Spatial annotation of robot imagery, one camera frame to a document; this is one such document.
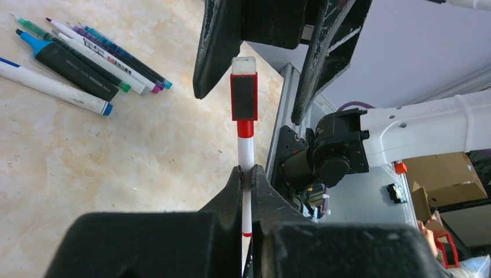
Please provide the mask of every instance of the hand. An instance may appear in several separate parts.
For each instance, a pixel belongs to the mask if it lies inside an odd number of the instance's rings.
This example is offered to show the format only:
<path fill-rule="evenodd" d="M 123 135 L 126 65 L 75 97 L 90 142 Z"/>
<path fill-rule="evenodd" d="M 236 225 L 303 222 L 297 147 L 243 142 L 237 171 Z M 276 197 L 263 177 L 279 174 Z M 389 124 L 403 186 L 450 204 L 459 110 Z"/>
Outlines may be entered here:
<path fill-rule="evenodd" d="M 433 231 L 428 230 L 424 224 L 421 221 L 417 221 L 417 227 L 419 228 L 419 231 L 421 234 L 426 238 L 426 241 L 428 242 L 428 245 L 430 245 L 431 252 L 433 253 L 433 256 L 438 256 L 438 249 L 435 244 L 435 238 L 433 237 Z"/>

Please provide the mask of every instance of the green pen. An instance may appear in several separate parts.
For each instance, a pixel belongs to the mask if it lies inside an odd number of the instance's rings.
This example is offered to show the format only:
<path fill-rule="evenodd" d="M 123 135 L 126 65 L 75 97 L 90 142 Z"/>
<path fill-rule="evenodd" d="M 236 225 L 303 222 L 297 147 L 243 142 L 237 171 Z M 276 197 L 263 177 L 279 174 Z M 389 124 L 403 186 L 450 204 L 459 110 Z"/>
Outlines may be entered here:
<path fill-rule="evenodd" d="M 31 33 L 35 34 L 38 38 L 41 38 L 45 41 L 52 41 L 61 47 L 63 47 L 66 51 L 70 52 L 73 56 L 77 57 L 80 61 L 82 61 L 84 64 L 88 65 L 90 68 L 92 68 L 95 72 L 97 72 L 99 75 L 104 77 L 107 81 L 111 82 L 115 86 L 117 86 L 121 91 L 127 93 L 130 89 L 131 86 L 123 81 L 121 79 L 117 78 L 114 76 L 112 73 L 108 72 L 107 70 L 103 69 L 101 66 L 98 64 L 94 63 L 91 61 L 89 58 L 85 57 L 83 54 L 80 52 L 76 51 L 75 49 L 71 48 L 68 46 L 66 43 L 62 42 L 58 38 L 56 38 L 54 35 L 51 33 L 47 32 L 43 28 L 37 26 L 36 24 L 23 19 L 22 17 L 15 16 L 13 14 L 10 14 L 13 17 L 16 18 L 16 20 L 28 31 Z"/>

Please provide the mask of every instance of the beige marble surface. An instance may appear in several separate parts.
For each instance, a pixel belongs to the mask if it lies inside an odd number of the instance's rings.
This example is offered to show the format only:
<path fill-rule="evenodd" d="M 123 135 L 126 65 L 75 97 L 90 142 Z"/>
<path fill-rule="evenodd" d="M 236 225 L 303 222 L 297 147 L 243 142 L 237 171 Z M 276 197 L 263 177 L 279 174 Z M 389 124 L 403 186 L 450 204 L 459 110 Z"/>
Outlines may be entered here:
<path fill-rule="evenodd" d="M 2 0 L 0 57 L 55 77 L 32 58 L 9 13 L 90 24 L 174 83 L 141 97 L 118 93 L 103 117 L 0 78 L 0 277 L 41 277 L 65 230 L 91 211 L 191 211 L 237 164 L 227 73 L 204 100 L 192 75 L 201 0 Z M 265 164 L 282 77 L 247 44 L 259 73 L 256 162 Z"/>

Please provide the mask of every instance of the red and white marker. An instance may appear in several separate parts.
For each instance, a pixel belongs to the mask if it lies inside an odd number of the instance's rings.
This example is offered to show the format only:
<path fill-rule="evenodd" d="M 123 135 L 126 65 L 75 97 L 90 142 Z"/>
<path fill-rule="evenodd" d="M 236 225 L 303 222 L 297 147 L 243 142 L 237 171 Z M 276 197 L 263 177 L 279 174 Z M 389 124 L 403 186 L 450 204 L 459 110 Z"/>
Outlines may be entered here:
<path fill-rule="evenodd" d="M 258 74 L 254 57 L 232 59 L 232 120 L 237 122 L 237 149 L 242 169 L 242 235 L 252 236 L 251 175 L 254 167 L 254 121 L 258 119 Z"/>

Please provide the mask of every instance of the purple pen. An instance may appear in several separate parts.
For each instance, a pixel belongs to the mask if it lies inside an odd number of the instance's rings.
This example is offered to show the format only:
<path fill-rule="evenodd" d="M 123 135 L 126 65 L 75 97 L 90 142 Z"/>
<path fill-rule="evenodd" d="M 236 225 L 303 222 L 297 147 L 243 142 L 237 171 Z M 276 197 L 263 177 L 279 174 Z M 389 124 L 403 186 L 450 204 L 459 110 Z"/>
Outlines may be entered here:
<path fill-rule="evenodd" d="M 124 62 L 125 64 L 129 65 L 131 68 L 133 68 L 135 71 L 137 71 L 138 73 L 140 73 L 142 76 L 144 76 L 145 78 L 147 78 L 148 80 L 150 80 L 151 82 L 153 82 L 160 90 L 157 90 L 157 89 L 153 89 L 152 90 L 152 93 L 158 93 L 159 91 L 163 90 L 166 88 L 166 86 L 159 80 L 157 80 L 155 77 L 153 77 L 148 71 L 146 71 L 145 69 L 141 68 L 138 64 L 134 63 L 132 60 L 128 59 L 127 57 L 124 57 L 122 56 L 121 54 L 119 54 L 118 52 L 114 51 L 113 49 L 111 49 L 110 47 L 108 47 L 106 44 L 102 43 L 99 39 L 97 39 L 95 36 L 93 36 L 91 33 L 85 31 L 83 28 L 79 28 L 78 26 L 75 26 L 73 24 L 70 24 L 70 27 L 72 27 L 72 29 L 77 33 L 79 34 L 80 36 L 83 36 L 84 38 L 90 40 L 91 42 L 95 43 L 97 46 L 99 46 L 100 48 L 104 49 L 105 51 L 107 51 L 108 53 L 110 53 L 111 55 L 113 55 L 114 57 L 120 59 L 122 62 Z"/>

